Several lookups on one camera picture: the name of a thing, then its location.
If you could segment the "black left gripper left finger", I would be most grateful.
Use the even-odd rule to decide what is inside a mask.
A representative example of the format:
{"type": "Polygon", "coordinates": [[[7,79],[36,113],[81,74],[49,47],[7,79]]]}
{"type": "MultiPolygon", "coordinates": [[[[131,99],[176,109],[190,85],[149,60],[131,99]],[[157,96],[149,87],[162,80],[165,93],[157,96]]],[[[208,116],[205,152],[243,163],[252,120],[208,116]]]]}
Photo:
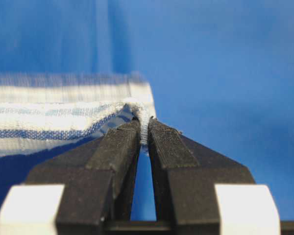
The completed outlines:
{"type": "Polygon", "coordinates": [[[139,152],[140,125],[134,119],[35,166],[25,183],[65,186],[58,227],[101,227],[106,218],[129,220],[139,152]]]}

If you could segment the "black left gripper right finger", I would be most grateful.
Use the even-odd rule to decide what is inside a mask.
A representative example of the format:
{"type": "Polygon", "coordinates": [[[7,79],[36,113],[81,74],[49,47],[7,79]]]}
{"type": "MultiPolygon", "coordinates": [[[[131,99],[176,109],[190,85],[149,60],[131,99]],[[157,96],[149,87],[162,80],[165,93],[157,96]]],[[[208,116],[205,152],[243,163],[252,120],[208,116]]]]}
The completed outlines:
{"type": "Polygon", "coordinates": [[[148,149],[156,216],[175,225],[218,224],[215,184],[254,184],[248,168],[153,119],[148,149]]]}

